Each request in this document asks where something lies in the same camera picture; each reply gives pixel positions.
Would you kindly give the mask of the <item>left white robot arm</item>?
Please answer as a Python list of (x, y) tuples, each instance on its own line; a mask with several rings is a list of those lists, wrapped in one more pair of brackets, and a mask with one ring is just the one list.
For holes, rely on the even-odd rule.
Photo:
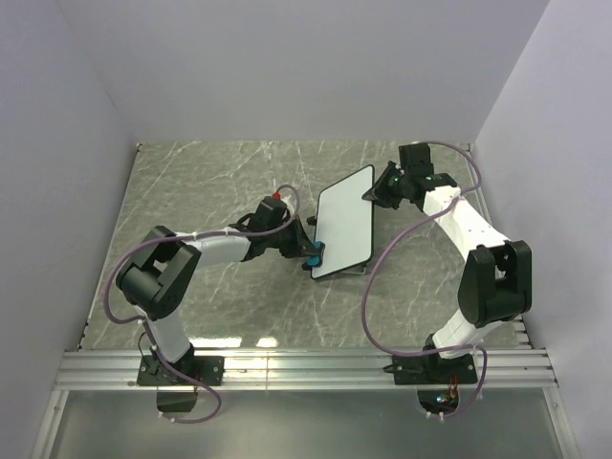
[(142, 316), (152, 350), (162, 353), (159, 371), (172, 384), (196, 372), (194, 347), (179, 307), (195, 272), (217, 264), (251, 261), (268, 249), (284, 258), (303, 258), (307, 271), (322, 264), (325, 245), (311, 240), (290, 205), (275, 193), (256, 211), (208, 237), (189, 236), (157, 226), (116, 276), (125, 299)]

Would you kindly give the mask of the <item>blue whiteboard eraser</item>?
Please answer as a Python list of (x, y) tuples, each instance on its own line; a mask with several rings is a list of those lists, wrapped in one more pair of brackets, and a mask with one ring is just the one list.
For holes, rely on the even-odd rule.
[(310, 268), (317, 268), (322, 265), (324, 250), (324, 243), (322, 243), (321, 241), (316, 241), (314, 243), (314, 252), (309, 256), (307, 260), (307, 265)]

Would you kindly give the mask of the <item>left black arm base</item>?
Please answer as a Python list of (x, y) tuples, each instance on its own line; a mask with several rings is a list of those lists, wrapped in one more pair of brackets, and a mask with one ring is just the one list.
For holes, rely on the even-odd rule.
[(222, 382), (225, 359), (221, 356), (193, 357), (190, 362), (173, 365), (174, 372), (168, 370), (156, 355), (148, 355), (141, 358), (140, 370), (136, 385), (138, 386), (171, 386), (190, 385), (180, 372), (193, 380), (208, 386), (219, 386)]

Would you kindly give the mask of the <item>small white whiteboard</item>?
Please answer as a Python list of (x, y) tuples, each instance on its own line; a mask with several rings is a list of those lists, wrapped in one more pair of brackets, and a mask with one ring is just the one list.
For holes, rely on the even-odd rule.
[(315, 234), (324, 245), (320, 265), (311, 278), (365, 267), (374, 251), (374, 205), (362, 196), (374, 184), (375, 167), (368, 164), (325, 187), (317, 198)]

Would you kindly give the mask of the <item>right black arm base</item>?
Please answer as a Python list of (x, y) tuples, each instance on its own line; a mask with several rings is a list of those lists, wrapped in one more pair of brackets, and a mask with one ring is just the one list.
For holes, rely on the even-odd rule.
[(478, 377), (471, 355), (442, 359), (438, 354), (404, 358), (393, 356), (382, 371), (393, 376), (396, 385), (434, 385), (477, 383)]

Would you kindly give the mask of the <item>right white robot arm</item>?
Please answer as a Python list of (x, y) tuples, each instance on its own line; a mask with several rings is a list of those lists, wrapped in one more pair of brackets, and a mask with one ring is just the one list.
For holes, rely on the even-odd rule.
[(458, 309), (421, 351), (425, 376), (445, 381), (455, 359), (475, 349), (502, 323), (530, 311), (533, 301), (532, 250), (490, 224), (467, 200), (481, 184), (461, 188), (447, 173), (437, 173), (427, 142), (399, 148), (399, 160), (388, 163), (363, 200), (381, 208), (408, 201), (435, 223), (465, 261), (459, 284)]

